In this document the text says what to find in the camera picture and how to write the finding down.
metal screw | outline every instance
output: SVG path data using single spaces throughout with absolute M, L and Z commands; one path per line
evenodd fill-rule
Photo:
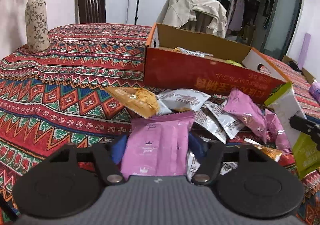
M 210 177 L 207 174 L 196 174 L 195 175 L 195 180 L 197 182 L 207 182 L 207 181 L 210 180 Z
M 108 182 L 111 183 L 118 183 L 122 181 L 122 176 L 118 175 L 118 174 L 111 174 L 107 177 Z

glass door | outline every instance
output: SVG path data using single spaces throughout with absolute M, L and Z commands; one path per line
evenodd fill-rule
M 260 51 L 282 60 L 293 36 L 301 3 L 302 0 L 275 0 L 266 37 Z

pink snack package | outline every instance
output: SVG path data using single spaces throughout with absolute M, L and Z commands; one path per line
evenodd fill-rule
M 248 95 L 233 88 L 224 110 L 240 119 L 264 143 L 267 142 L 266 118 Z
M 171 176 L 186 173 L 188 132 L 194 121 L 193 111 L 132 119 L 122 158 L 121 172 L 130 175 Z
M 287 135 L 281 125 L 280 120 L 276 113 L 272 113 L 270 110 L 265 110 L 265 116 L 267 120 L 267 127 L 269 128 L 272 137 L 276 142 L 276 147 L 278 150 L 291 149 L 290 143 L 288 141 Z

crown logo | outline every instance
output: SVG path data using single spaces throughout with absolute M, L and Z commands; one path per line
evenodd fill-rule
M 147 168 L 141 168 L 140 167 L 140 173 L 147 173 L 149 170 Z

red patterned tablecloth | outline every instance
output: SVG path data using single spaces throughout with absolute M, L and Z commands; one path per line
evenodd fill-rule
M 28 54 L 23 46 L 0 60 L 0 193 L 14 210 L 15 181 L 64 143 L 88 147 L 109 139 L 109 134 L 130 132 L 135 114 L 103 88 L 143 86 L 144 44 L 150 30 L 120 24 L 67 25 L 49 32 L 48 50 Z M 292 155 L 283 157 L 281 164 L 295 172 Z M 303 183 L 306 194 L 298 217 L 319 224 L 319 173 Z M 1 211 L 0 225 L 8 221 Z
M 272 58 L 268 55 L 264 55 L 277 66 L 293 83 L 293 89 L 297 101 L 299 102 L 304 113 L 308 116 L 320 120 L 320 105 L 309 93 L 310 84 L 307 82 L 302 74 L 296 72 L 286 63 Z

